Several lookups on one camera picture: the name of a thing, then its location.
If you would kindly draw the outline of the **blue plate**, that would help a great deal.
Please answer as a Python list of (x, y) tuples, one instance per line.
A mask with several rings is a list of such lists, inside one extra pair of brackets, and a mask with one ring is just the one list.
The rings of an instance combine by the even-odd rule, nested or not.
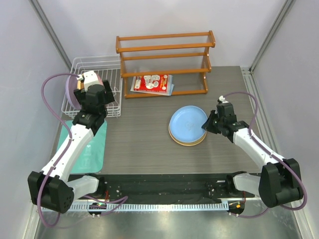
[(184, 106), (172, 115), (168, 127), (178, 140), (193, 142), (206, 132), (201, 128), (206, 121), (207, 115), (201, 108)]

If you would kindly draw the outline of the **pink plate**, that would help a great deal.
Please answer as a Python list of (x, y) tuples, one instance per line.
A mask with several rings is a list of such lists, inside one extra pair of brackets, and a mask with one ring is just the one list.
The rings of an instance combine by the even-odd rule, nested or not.
[(99, 84), (100, 84), (100, 85), (103, 85), (103, 81), (102, 81), (101, 77), (100, 77), (99, 75), (97, 75), (97, 78), (98, 78)]

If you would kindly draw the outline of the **orange yellow plate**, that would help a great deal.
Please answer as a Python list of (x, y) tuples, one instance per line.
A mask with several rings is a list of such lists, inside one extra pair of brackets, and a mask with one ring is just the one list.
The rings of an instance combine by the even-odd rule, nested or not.
[(77, 89), (82, 90), (84, 88), (84, 83), (82, 81), (77, 82)]

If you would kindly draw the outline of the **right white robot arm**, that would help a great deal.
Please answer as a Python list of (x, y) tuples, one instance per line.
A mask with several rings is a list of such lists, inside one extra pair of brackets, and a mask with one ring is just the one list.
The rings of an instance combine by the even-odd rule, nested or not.
[(202, 129), (228, 138), (261, 170), (258, 176), (244, 171), (228, 175), (225, 191), (229, 196), (235, 197), (245, 191), (259, 196), (269, 208), (306, 198), (298, 162), (274, 152), (249, 129), (247, 123), (238, 121), (231, 103), (218, 103)]

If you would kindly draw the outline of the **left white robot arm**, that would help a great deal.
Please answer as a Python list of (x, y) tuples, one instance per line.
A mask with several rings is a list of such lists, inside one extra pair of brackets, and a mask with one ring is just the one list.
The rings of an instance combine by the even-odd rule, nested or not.
[(106, 186), (95, 175), (69, 181), (71, 170), (85, 146), (96, 135), (107, 116), (106, 104), (115, 99), (108, 80), (89, 86), (87, 92), (76, 91), (82, 110), (73, 120), (68, 136), (50, 162), (40, 172), (31, 172), (27, 181), (32, 202), (64, 214), (74, 200), (91, 194), (100, 199)]

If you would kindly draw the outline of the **purple plate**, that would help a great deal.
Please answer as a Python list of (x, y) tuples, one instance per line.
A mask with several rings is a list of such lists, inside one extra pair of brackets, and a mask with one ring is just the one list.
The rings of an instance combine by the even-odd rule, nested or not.
[(65, 83), (65, 94), (68, 103), (76, 110), (81, 109), (81, 105), (77, 101), (74, 91), (77, 90), (77, 83), (78, 80), (75, 76), (68, 76), (66, 83)]

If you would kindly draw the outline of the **cream yellow plate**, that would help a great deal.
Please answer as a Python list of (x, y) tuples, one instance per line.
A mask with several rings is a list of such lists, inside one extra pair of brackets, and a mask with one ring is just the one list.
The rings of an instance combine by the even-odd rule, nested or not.
[(200, 137), (199, 139), (193, 141), (193, 142), (183, 142), (178, 140), (176, 137), (173, 136), (173, 134), (171, 133), (170, 127), (168, 127), (168, 132), (169, 135), (171, 136), (171, 138), (178, 144), (182, 145), (182, 146), (195, 146), (200, 144), (201, 142), (204, 141), (204, 139), (206, 138), (207, 133), (205, 132), (204, 135), (202, 137)]

